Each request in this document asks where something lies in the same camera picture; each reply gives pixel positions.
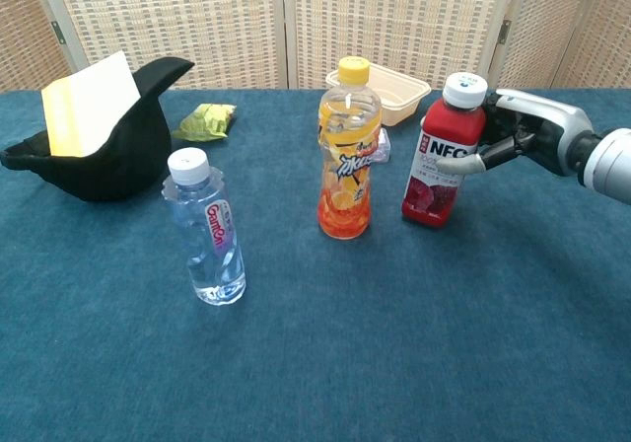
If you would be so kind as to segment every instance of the robotic hand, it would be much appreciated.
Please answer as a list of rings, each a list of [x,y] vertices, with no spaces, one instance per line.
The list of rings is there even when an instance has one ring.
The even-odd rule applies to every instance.
[[[631,205],[631,129],[597,134],[585,112],[527,94],[498,89],[483,105],[486,125],[477,154],[437,163],[446,174],[483,173],[525,155],[559,176]]]

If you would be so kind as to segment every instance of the green snack package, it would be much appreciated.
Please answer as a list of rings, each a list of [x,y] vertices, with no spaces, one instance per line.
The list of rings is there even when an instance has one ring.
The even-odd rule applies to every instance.
[[[187,141],[227,138],[228,123],[235,108],[234,105],[201,104],[181,121],[173,136]]]

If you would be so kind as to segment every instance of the black bucket hat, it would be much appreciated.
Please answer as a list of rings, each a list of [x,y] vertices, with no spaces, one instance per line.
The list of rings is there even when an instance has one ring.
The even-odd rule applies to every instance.
[[[171,134],[158,96],[194,64],[162,57],[133,74],[140,100],[116,124],[107,142],[83,158],[51,156],[47,131],[0,152],[15,171],[30,170],[82,200],[120,200],[161,178],[171,154]]]

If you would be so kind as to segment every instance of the white paper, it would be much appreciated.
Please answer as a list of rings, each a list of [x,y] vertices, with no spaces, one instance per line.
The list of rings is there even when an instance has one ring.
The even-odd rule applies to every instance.
[[[41,91],[53,156],[84,157],[109,138],[140,99],[123,51]]]

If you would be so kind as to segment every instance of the plastic food container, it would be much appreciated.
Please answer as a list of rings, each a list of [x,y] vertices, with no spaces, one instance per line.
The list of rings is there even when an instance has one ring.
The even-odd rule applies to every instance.
[[[326,85],[339,85],[337,70],[326,76]],[[385,126],[395,126],[414,114],[421,99],[432,91],[427,82],[373,63],[368,86],[382,99],[382,123]]]

